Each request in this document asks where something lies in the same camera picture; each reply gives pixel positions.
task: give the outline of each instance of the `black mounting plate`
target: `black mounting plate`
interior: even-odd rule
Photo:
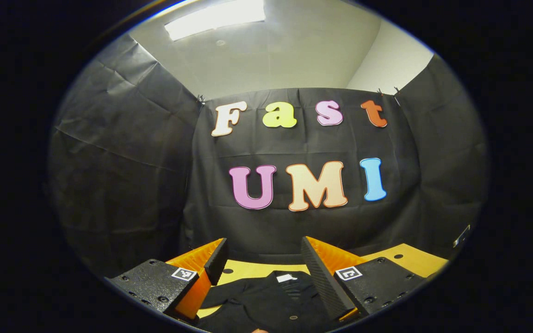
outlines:
[[[337,270],[334,277],[364,315],[401,301],[425,281],[385,257]]]
[[[161,260],[149,259],[120,276],[104,279],[117,286],[125,297],[163,314],[177,316],[174,308],[198,280],[198,274]]]

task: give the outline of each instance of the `clothing label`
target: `clothing label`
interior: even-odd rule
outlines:
[[[297,280],[297,278],[291,276],[291,274],[285,274],[285,275],[277,276],[277,281],[278,282],[285,282],[287,280]]]

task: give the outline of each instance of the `table surface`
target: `table surface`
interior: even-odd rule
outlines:
[[[413,248],[407,244],[400,244],[393,248],[379,251],[362,256],[363,259],[370,261],[378,257],[386,257],[394,263],[406,268],[407,270],[417,274],[423,278],[427,278],[434,272],[440,270],[448,262],[446,259],[436,257],[419,249]],[[245,263],[243,261],[228,260],[225,268],[233,270],[230,274],[222,274],[218,286],[230,283],[241,278],[264,278],[271,274],[272,271],[302,271],[309,274],[306,265],[266,265]],[[197,315],[202,318],[215,312],[219,306],[213,308],[201,308]]]

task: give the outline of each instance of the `black jacket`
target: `black jacket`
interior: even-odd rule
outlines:
[[[291,274],[297,280],[278,282]],[[211,288],[202,308],[222,305],[201,318],[197,327],[213,333],[324,332],[347,324],[330,320],[311,276],[305,272],[273,271],[263,278],[243,278]]]

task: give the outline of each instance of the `black fabric backdrop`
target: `black fabric backdrop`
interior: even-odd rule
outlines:
[[[125,35],[68,90],[49,149],[68,243],[95,274],[176,255],[197,99]]]
[[[437,55],[396,99],[421,166],[421,232],[429,244],[420,249],[448,259],[459,250],[453,241],[467,225],[474,229],[487,201],[490,163],[480,115]]]
[[[344,120],[317,122],[333,100]],[[376,127],[361,104],[388,121]],[[246,101],[230,135],[212,137],[215,108]],[[292,128],[262,124],[265,106],[284,101]],[[363,199],[364,158],[381,159],[387,196]],[[285,168],[343,165],[342,207],[290,211]],[[406,243],[449,258],[486,200],[487,156],[476,110],[446,64],[434,57],[394,97],[330,88],[290,88],[222,97],[201,105],[129,36],[89,63],[68,91],[51,137],[50,189],[68,242],[103,276],[149,259],[169,259],[217,238],[231,259],[299,264],[312,236],[358,255]],[[249,210],[233,198],[232,167],[248,167],[249,194],[261,194],[260,165],[275,165],[273,202]]]
[[[317,122],[320,101],[339,104],[344,120],[337,126]],[[382,107],[385,127],[370,123],[361,104],[372,100]],[[212,137],[215,108],[245,101],[237,125],[229,135]],[[266,127],[265,107],[284,101],[294,107],[292,128]],[[402,110],[391,95],[328,88],[275,89],[241,93],[208,101],[192,141],[192,173],[184,210],[184,245],[198,247],[226,237],[230,258],[259,263],[300,264],[300,240],[311,236],[364,255],[407,242],[421,247],[425,240],[420,224],[421,173],[412,133]],[[366,175],[359,166],[364,158],[380,158],[380,173],[387,196],[366,202]],[[285,168],[306,164],[319,177],[324,163],[343,163],[342,185],[348,203],[342,207],[290,211],[291,177]],[[261,195],[256,167],[274,165],[273,202],[250,210],[233,197],[229,169],[248,167],[248,192]]]

